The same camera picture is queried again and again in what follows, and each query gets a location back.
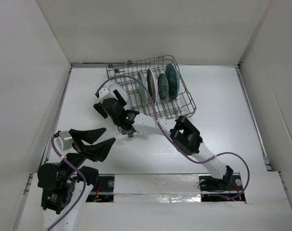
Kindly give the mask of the light green floral plate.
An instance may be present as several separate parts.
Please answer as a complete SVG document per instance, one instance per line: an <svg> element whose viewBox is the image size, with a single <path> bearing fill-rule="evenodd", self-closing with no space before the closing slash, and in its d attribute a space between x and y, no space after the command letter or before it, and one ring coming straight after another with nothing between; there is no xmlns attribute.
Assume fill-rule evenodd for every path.
<svg viewBox="0 0 292 231"><path fill-rule="evenodd" d="M146 80L144 78L143 73L142 72L138 72L137 73L137 77L143 83L143 86L147 87L147 83L146 83ZM139 94L140 94L140 97L141 97L142 106L146 106L147 102L148 102L148 94L147 94L147 92L146 92L146 90L145 90L145 88L143 86L141 84L139 84L138 90L139 90Z"/></svg>

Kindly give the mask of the white plate with green rim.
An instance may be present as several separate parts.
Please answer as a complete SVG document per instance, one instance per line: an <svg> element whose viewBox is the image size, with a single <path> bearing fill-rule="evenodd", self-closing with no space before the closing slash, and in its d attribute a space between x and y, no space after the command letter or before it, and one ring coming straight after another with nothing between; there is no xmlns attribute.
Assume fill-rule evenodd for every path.
<svg viewBox="0 0 292 231"><path fill-rule="evenodd" d="M157 94L158 94L158 84L156 77L152 71L152 69L147 70L147 84L148 84L148 91L151 96L151 100L153 103L157 101Z"/></svg>

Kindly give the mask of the small blue patterned plate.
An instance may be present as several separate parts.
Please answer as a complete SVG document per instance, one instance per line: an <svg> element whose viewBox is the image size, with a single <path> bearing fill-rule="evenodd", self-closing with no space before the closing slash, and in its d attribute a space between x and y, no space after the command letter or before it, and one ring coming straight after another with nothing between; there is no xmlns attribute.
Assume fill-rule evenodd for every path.
<svg viewBox="0 0 292 231"><path fill-rule="evenodd" d="M169 93L169 83L164 74L160 74L158 77L158 94L160 99L165 100Z"/></svg>

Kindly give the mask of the dark teal scalloped plate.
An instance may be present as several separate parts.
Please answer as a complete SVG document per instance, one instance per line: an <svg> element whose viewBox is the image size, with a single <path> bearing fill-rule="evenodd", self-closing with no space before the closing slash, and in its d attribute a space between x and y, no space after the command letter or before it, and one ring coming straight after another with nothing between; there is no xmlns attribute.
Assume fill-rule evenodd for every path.
<svg viewBox="0 0 292 231"><path fill-rule="evenodd" d="M166 65L165 76L169 85L169 97L170 99L175 100L179 92L180 82L178 73L172 64Z"/></svg>

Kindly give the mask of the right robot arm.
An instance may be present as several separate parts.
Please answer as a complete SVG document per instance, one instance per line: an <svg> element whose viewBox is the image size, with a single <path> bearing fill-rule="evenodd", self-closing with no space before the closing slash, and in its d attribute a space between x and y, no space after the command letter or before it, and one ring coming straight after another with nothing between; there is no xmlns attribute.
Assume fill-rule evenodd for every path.
<svg viewBox="0 0 292 231"><path fill-rule="evenodd" d="M202 164L210 173L211 180L203 186L211 191L227 190L232 183L233 169L221 162L203 142L199 130L185 117L162 119L126 109L126 102L117 90L101 88L95 94L99 103L94 109L103 117L110 117L113 123L126 132L145 132L165 136L176 149L190 160Z"/></svg>

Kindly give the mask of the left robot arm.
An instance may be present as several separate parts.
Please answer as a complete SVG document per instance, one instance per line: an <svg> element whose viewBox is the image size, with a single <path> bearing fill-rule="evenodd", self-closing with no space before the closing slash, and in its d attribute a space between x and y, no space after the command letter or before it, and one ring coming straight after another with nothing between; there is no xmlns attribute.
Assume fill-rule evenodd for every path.
<svg viewBox="0 0 292 231"><path fill-rule="evenodd" d="M37 173L45 231L75 231L86 202L112 201L114 177L84 165L86 160L107 158L116 139L97 142L105 132L106 128L70 129L52 135L51 145L60 161L41 165Z"/></svg>

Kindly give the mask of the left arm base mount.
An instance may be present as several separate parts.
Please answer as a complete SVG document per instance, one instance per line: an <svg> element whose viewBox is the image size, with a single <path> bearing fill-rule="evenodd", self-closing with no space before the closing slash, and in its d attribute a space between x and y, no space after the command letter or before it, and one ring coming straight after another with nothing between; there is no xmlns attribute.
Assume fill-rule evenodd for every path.
<svg viewBox="0 0 292 231"><path fill-rule="evenodd" d="M99 175L98 184L89 193L86 202L109 203L114 201L115 175Z"/></svg>

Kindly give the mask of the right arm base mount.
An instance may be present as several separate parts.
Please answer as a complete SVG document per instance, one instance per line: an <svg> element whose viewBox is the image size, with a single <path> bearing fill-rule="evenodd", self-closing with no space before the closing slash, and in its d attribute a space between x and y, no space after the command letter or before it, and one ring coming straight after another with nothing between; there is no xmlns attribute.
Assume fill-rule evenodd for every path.
<svg viewBox="0 0 292 231"><path fill-rule="evenodd" d="M229 197L238 195L243 190L243 183L239 174L234 174L228 186L220 186L210 175L200 175L198 188L202 202L231 201ZM233 201L246 201L244 193L235 197Z"/></svg>

